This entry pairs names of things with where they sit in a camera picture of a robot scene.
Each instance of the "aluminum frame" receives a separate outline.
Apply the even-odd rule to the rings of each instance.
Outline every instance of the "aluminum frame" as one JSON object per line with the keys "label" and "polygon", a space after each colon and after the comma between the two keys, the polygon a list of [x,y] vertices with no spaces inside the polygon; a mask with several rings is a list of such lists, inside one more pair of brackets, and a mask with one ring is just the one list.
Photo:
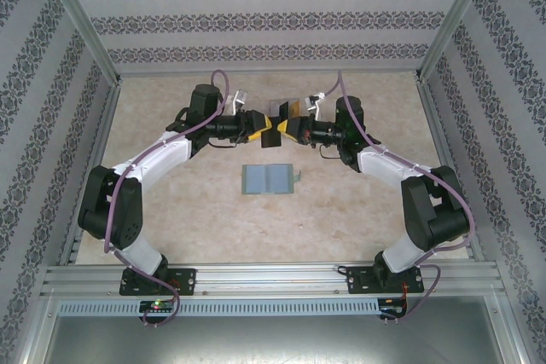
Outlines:
{"label": "aluminum frame", "polygon": [[[434,108],[433,96],[431,95],[428,84],[419,78],[418,73],[414,74],[415,85],[417,91],[419,91],[419,97],[421,98],[421,104],[427,118],[428,128],[430,129],[431,136],[433,137],[434,146],[440,160],[440,164],[448,165],[452,170],[455,169],[455,163],[451,157],[450,147],[445,139],[444,132],[442,131],[442,124],[438,112]],[[477,261],[484,261],[484,253],[479,245],[478,238],[474,236],[470,240],[470,252],[468,255]]]}
{"label": "aluminum frame", "polygon": [[471,2],[472,0],[455,0],[453,4],[451,4],[450,10],[440,25],[438,33],[434,36],[427,54],[418,69],[421,79],[428,78],[434,70],[436,63],[438,63],[439,58],[444,52],[445,46],[459,26],[459,23]]}
{"label": "aluminum frame", "polygon": [[[87,175],[85,176],[86,180],[87,180],[87,177],[89,176],[89,172],[91,172],[91,170],[94,167],[96,167],[97,165],[100,165],[102,162],[102,157],[104,156],[104,152],[106,150],[108,136],[110,135],[110,129],[112,128],[113,115],[115,114],[116,107],[118,106],[119,93],[121,92],[122,83],[123,83],[122,80],[120,81],[116,80],[110,86],[111,87],[110,96],[108,97],[104,120],[102,121],[102,124],[100,125],[99,138],[96,141],[95,146],[93,147],[91,160],[89,162],[89,166],[87,167]],[[77,209],[81,207],[83,200],[84,200],[84,191],[82,190],[78,197]],[[76,239],[81,239],[82,233],[83,233],[83,230],[78,226],[78,218],[75,217],[70,223],[70,228],[68,229],[67,241],[65,243],[65,247],[62,249],[62,254],[61,254],[59,264],[64,265],[64,264],[69,264],[71,262],[71,255],[79,247],[79,243],[76,244]]]}
{"label": "aluminum frame", "polygon": [[[504,284],[495,262],[473,260],[437,260],[442,279],[431,297],[482,297],[489,312],[497,344],[505,363],[528,363],[523,340],[510,308]],[[260,263],[173,265],[197,269],[195,294],[184,300],[246,299],[339,299],[389,298],[400,294],[351,295],[346,278],[337,272],[340,265],[371,263]],[[20,364],[44,362],[53,335],[59,306],[63,300],[149,300],[150,297],[122,297],[119,282],[123,266],[55,266],[49,267],[39,293],[30,332],[18,361]],[[434,269],[422,270],[428,288]],[[410,298],[420,295],[410,294]]]}
{"label": "aluminum frame", "polygon": [[105,75],[108,85],[115,84],[119,73],[81,2],[79,0],[61,0],[61,2]]}

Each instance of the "white ventilation grille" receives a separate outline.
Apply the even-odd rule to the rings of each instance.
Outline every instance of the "white ventilation grille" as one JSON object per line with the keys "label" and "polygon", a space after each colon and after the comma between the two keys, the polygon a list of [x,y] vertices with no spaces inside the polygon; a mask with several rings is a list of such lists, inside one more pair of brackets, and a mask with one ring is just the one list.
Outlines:
{"label": "white ventilation grille", "polygon": [[[136,316],[140,301],[66,301],[59,316]],[[378,315],[376,298],[332,298],[308,300],[183,300],[178,315],[188,317],[281,316],[281,315]],[[166,316],[167,313],[150,313]]]}

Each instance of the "metal panel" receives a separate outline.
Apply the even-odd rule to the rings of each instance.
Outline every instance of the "metal panel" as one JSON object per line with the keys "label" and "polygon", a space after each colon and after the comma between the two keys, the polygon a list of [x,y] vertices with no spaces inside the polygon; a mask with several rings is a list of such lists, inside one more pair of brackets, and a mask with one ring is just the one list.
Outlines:
{"label": "metal panel", "polygon": [[55,329],[58,307],[59,302],[52,299],[38,301],[25,345],[17,362],[20,364],[44,362]]}
{"label": "metal panel", "polygon": [[[38,311],[35,323],[46,321],[44,323],[46,329],[50,329],[53,322],[57,324],[54,332],[48,330],[44,334],[36,332],[32,334],[35,337],[30,337],[27,341],[26,357],[44,356],[51,337],[54,342],[50,345],[47,362],[58,364],[66,362],[67,357],[70,356],[67,355],[67,351],[73,345],[82,347],[84,343],[89,341],[93,345],[96,343],[109,344],[110,340],[104,340],[105,335],[108,334],[118,334],[116,345],[123,342],[123,337],[133,334],[134,337],[131,336],[127,340],[130,339],[131,345],[137,349],[140,343],[136,340],[141,337],[138,335],[140,332],[147,334],[147,340],[153,341],[154,346],[160,346],[165,341],[162,336],[156,339],[155,334],[176,334],[177,337],[184,334],[184,339],[186,339],[187,331],[190,331],[190,334],[199,333],[201,335],[217,332],[219,338],[214,336],[209,342],[201,338],[195,341],[195,349],[191,350],[199,351],[196,354],[203,358],[207,353],[206,350],[205,352],[199,350],[199,345],[203,345],[203,348],[207,346],[210,349],[209,343],[216,343],[219,339],[232,336],[233,331],[237,331],[236,329],[241,325],[240,320],[247,320],[246,317],[216,316],[250,315],[253,316],[253,321],[246,322],[244,327],[252,329],[253,336],[259,334],[261,338],[269,337],[267,333],[269,330],[265,327],[262,328],[262,326],[269,326],[270,320],[286,320],[277,321],[274,325],[276,338],[281,338],[293,329],[303,332],[304,328],[299,328],[299,326],[302,326],[301,323],[306,321],[314,321],[314,325],[311,326],[313,329],[320,326],[323,331],[329,332],[332,323],[344,320],[343,326],[336,330],[336,345],[344,345],[344,340],[348,336],[342,334],[347,331],[357,332],[362,337],[359,344],[351,343],[351,346],[347,345],[339,350],[341,352],[355,351],[351,350],[355,345],[365,346],[366,351],[371,351],[376,345],[384,343],[385,340],[397,339],[395,344],[389,344],[388,347],[384,345],[376,351],[377,357],[381,357],[382,362],[389,360],[389,357],[405,354],[407,362],[442,362],[439,361],[440,357],[447,362],[469,363],[474,362],[473,360],[483,362],[485,357],[487,362],[491,363],[526,363],[526,352],[522,348],[517,326],[514,325],[514,317],[511,315],[509,306],[506,309],[506,305],[502,304],[506,293],[500,280],[497,265],[492,262],[478,263],[471,260],[444,260],[437,261],[437,263],[443,270],[442,280],[437,291],[432,294],[431,300],[426,303],[418,315],[400,326],[382,326],[376,319],[367,324],[355,321],[356,317],[351,317],[351,315],[376,314],[378,295],[362,298],[348,294],[345,278],[340,277],[335,270],[340,264],[363,265],[366,263],[192,265],[191,268],[198,270],[196,288],[199,287],[200,290],[196,296],[183,298],[183,309],[180,315],[185,318],[171,323],[169,332],[141,330],[138,321],[124,317],[127,312],[134,316],[139,300],[149,300],[150,298],[122,298],[117,294],[122,266],[50,267],[40,294],[40,303],[56,304],[53,308],[44,308]],[[430,286],[434,272],[423,269],[422,276],[425,287]],[[191,315],[199,316],[199,318],[192,318]],[[344,315],[345,318],[329,317],[328,322],[320,322],[318,321],[321,319],[320,317],[285,317],[284,319],[281,317],[256,317],[263,315]],[[97,316],[101,317],[101,321],[96,321]],[[207,316],[206,321],[202,320],[204,316]],[[440,316],[442,322],[448,321],[450,324],[442,326],[442,331],[438,332],[433,329],[438,327],[436,319]],[[222,326],[222,322],[218,322],[218,320],[232,321],[229,321],[229,326],[226,327]],[[202,326],[208,326],[208,330],[205,331],[204,327],[199,331],[196,330]],[[40,325],[36,324],[33,328],[40,328]],[[419,337],[418,340],[410,340],[415,334],[421,334],[422,337]],[[93,341],[88,339],[90,335],[92,335]],[[450,342],[446,344],[440,339],[449,339]],[[246,354],[245,346],[247,344],[244,343],[241,347],[241,340],[235,342],[240,345],[233,351],[233,354],[241,352]],[[419,353],[407,355],[407,350],[404,351],[404,347],[401,347],[406,343],[408,347],[411,346],[412,351],[418,349]],[[280,343],[278,348],[284,349],[284,344]],[[338,350],[332,347],[329,351]],[[84,349],[79,356],[83,357],[85,354]],[[135,355],[131,358],[131,362],[138,363],[142,360],[144,360],[142,362],[150,362],[146,361],[146,354]],[[176,355],[178,353],[174,347],[165,347],[162,354]],[[188,354],[190,353],[179,355],[184,357],[183,362],[194,359]],[[113,359],[118,361],[119,357],[114,356]],[[104,363],[110,362],[109,360],[110,358],[107,357],[101,358],[101,362]],[[158,358],[154,362],[162,362],[161,360]]]}
{"label": "metal panel", "polygon": [[484,302],[435,298],[400,325],[376,317],[185,317],[147,329],[134,318],[59,317],[46,362],[497,364]]}

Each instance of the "robotic arm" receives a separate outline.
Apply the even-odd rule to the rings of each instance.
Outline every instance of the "robotic arm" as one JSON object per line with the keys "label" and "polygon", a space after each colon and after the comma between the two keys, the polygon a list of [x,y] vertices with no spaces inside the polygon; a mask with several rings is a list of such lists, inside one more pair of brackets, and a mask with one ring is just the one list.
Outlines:
{"label": "robotic arm", "polygon": [[94,238],[104,240],[114,186],[124,171],[132,167],[118,193],[110,242],[132,266],[163,281],[168,262],[142,234],[142,195],[169,170],[193,158],[209,143],[210,138],[245,143],[258,139],[261,132],[271,128],[270,120],[262,113],[242,110],[244,101],[235,96],[233,115],[217,116],[203,128],[170,141],[172,137],[211,117],[221,99],[217,87],[198,85],[192,93],[189,107],[185,107],[166,127],[166,132],[158,141],[150,146],[159,143],[162,147],[145,156],[137,165],[133,163],[141,154],[111,169],[97,166],[91,170],[85,187],[78,225]]}
{"label": "robotic arm", "polygon": [[[340,159],[354,171],[378,177],[395,188],[401,188],[404,234],[394,245],[376,255],[369,272],[358,272],[367,274],[363,280],[368,292],[399,292],[400,284],[405,285],[407,274],[413,272],[416,277],[415,270],[418,269],[414,266],[426,258],[432,249],[469,231],[466,208],[463,209],[459,202],[461,188],[454,171],[447,166],[434,169],[417,165],[412,167],[402,165],[410,164],[408,161],[399,157],[397,161],[386,154],[386,147],[365,133],[361,102],[354,96],[344,94],[337,100],[334,122],[318,120],[318,104],[324,96],[310,96],[305,101],[310,115],[290,118],[280,123],[277,129],[299,144],[312,147],[317,144],[335,145]],[[166,289],[161,287],[167,281],[172,283],[170,270],[174,269],[168,269],[166,257],[142,235],[142,194],[176,165],[193,158],[210,143],[210,138],[226,139],[237,145],[254,141],[260,138],[262,132],[269,130],[271,122],[265,115],[242,110],[245,97],[246,93],[237,92],[227,106],[217,87],[197,85],[189,107],[178,113],[155,144],[123,164],[110,169],[99,165],[91,170],[78,225],[96,239],[105,240],[108,217],[113,214],[110,243],[130,267],[124,272],[122,287],[129,278],[132,282],[127,287],[140,289],[142,292],[138,294],[152,295],[164,294]],[[221,115],[214,117],[226,107],[231,107],[232,113],[224,115],[222,111]],[[111,211],[117,185],[119,191]],[[439,203],[434,205],[432,199],[439,200]],[[148,278],[139,275],[138,270]],[[193,282],[193,277],[190,276],[190,282]],[[420,284],[416,292],[422,292],[422,289]]]}
{"label": "robotic arm", "polygon": [[[351,109],[365,131],[361,102],[348,96]],[[383,286],[445,241],[454,240],[469,230],[462,205],[446,189],[424,176],[415,167],[401,165],[393,158],[379,153],[363,138],[355,126],[343,97],[336,102],[335,121],[316,121],[315,114],[291,118],[279,124],[278,130],[303,145],[335,145],[344,164],[356,172],[375,176],[394,188],[401,188],[405,232],[392,246],[375,257],[374,273]],[[386,147],[369,136],[381,151]],[[439,179],[447,182],[459,194],[461,187],[455,172],[448,166],[431,169],[422,166]],[[433,205],[432,199],[440,199]]]}

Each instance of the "patterned wallpaper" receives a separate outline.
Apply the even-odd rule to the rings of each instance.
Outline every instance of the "patterned wallpaper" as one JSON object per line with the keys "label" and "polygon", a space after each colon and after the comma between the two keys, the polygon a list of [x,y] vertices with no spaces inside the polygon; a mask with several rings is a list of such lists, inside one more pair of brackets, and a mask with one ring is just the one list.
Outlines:
{"label": "patterned wallpaper", "polygon": [[0,0],[0,363],[57,264],[109,87],[60,0]]}
{"label": "patterned wallpaper", "polygon": [[473,0],[429,78],[531,362],[546,362],[545,2]]}
{"label": "patterned wallpaper", "polygon": [[453,0],[81,0],[122,74],[416,69]]}

